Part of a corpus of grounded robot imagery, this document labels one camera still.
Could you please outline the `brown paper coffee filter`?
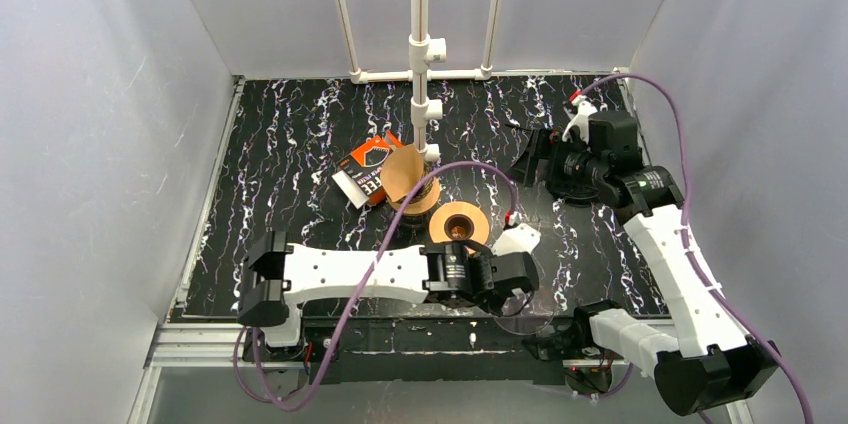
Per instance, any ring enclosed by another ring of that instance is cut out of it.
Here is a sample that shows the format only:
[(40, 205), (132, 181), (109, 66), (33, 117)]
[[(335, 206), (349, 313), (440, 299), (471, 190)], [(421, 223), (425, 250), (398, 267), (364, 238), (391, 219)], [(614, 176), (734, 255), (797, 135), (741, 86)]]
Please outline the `brown paper coffee filter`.
[(390, 202), (402, 201), (425, 174), (424, 159), (414, 145), (391, 152), (380, 173), (382, 187)]

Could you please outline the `pink translucent plastic dripper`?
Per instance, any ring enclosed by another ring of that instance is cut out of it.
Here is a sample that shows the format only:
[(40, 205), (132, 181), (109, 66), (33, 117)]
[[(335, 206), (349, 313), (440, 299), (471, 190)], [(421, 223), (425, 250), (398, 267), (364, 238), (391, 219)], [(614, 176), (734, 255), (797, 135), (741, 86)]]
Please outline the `pink translucent plastic dripper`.
[(517, 336), (529, 336), (548, 326), (556, 316), (556, 305), (542, 293), (508, 301), (503, 315), (494, 317), (498, 327)]

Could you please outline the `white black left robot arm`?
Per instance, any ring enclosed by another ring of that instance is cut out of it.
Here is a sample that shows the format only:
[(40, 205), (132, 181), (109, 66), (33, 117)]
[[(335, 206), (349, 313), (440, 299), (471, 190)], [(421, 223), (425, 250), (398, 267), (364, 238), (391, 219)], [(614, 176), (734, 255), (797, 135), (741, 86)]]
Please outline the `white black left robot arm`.
[(261, 329), (269, 346), (282, 348), (301, 341), (303, 305), (323, 299), (384, 298), (498, 315), (510, 298), (539, 289), (532, 257), (539, 242), (539, 232), (521, 224), (491, 247), (452, 241), (378, 255), (311, 248), (272, 231), (244, 260), (237, 321)]

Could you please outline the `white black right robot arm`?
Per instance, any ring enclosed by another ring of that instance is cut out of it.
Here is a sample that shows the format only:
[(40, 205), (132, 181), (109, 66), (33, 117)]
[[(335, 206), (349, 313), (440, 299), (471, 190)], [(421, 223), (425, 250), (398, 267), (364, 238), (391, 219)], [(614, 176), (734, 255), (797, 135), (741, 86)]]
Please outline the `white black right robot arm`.
[(684, 196), (670, 172), (644, 162), (635, 118), (624, 111), (575, 117), (564, 130), (537, 129), (509, 175), (529, 184), (539, 165), (548, 191), (590, 188), (647, 263), (675, 331), (664, 333), (605, 300), (575, 309), (570, 326), (525, 344), (540, 360), (587, 348), (623, 357), (651, 377), (664, 403), (687, 416), (753, 397), (778, 364), (716, 300), (718, 285), (694, 268), (696, 242), (683, 225)]

